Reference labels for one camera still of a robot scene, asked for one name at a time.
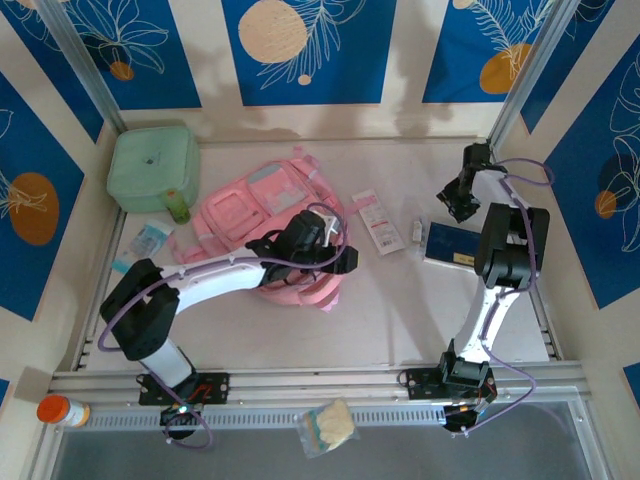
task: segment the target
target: light blue package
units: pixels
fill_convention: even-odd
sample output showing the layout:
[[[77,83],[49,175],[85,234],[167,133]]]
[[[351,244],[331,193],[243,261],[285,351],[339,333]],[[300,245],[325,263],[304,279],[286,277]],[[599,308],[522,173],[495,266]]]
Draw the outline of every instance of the light blue package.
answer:
[[[127,273],[131,266],[143,258],[151,258],[166,243],[173,228],[157,220],[147,220],[144,228],[131,240],[127,248],[113,261],[113,269]]]

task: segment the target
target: pill bottle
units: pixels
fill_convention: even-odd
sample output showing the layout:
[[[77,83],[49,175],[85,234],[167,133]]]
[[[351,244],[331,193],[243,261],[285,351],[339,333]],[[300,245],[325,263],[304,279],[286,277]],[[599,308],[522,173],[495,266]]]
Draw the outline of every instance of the pill bottle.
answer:
[[[62,395],[48,395],[38,405],[37,415],[44,423],[81,427],[89,420],[90,413],[89,405]]]

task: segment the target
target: small vial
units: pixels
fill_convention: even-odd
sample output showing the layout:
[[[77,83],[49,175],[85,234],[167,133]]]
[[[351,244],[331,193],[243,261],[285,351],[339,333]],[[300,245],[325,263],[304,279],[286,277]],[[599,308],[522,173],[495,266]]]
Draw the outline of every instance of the small vial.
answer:
[[[167,190],[162,195],[162,202],[164,203],[164,206],[167,207],[167,210],[169,210],[173,221],[178,225],[184,225],[191,220],[189,207],[187,207],[184,197],[180,191]]]
[[[44,423],[63,427],[81,427],[87,420],[91,409],[89,405],[71,400],[62,395],[49,395],[38,405],[38,419]]]

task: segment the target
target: beige circle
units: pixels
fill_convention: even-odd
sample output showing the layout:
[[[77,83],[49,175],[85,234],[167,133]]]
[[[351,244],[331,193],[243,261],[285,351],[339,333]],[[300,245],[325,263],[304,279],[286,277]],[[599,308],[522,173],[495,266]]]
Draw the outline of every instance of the beige circle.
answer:
[[[58,0],[58,3],[68,2],[69,0]],[[23,7],[27,7],[31,10],[35,10],[36,6],[33,4],[33,0],[16,0]]]
[[[251,58],[262,63],[291,60],[307,44],[302,17],[282,0],[259,0],[240,19],[240,43]]]
[[[453,7],[458,10],[464,10],[465,8],[469,8],[471,5],[476,3],[476,0],[452,0]]]
[[[298,77],[298,83],[303,87],[311,83],[311,77],[309,75],[300,75]]]

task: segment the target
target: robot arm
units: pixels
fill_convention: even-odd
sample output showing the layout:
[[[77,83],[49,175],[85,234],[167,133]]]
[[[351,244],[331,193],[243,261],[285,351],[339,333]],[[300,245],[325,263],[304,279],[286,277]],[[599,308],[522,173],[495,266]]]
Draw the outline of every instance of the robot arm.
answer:
[[[192,364],[169,339],[175,316],[209,298],[285,279],[292,267],[281,261],[308,265],[310,269],[330,261],[338,252],[326,241],[333,229],[333,217],[305,210],[282,232],[270,232],[229,255],[162,268],[150,259],[140,260],[103,302],[100,313],[110,322],[140,292],[160,284],[147,299],[138,300],[124,313],[112,333],[128,360],[140,362],[186,400],[200,383]],[[320,271],[346,274],[356,268],[357,261],[357,250],[347,246]]]
[[[449,343],[436,368],[405,372],[410,399],[456,399],[462,403],[483,401],[475,409],[448,416],[445,428],[459,431],[475,424],[477,415],[495,400],[489,355],[502,322],[519,292],[542,267],[549,227],[549,212],[532,208],[510,188],[507,171],[490,163],[486,144],[465,148],[463,168],[437,195],[449,213],[461,223],[490,203],[474,260],[478,287],[460,332]],[[535,271],[529,257],[529,239],[520,203],[533,233]]]

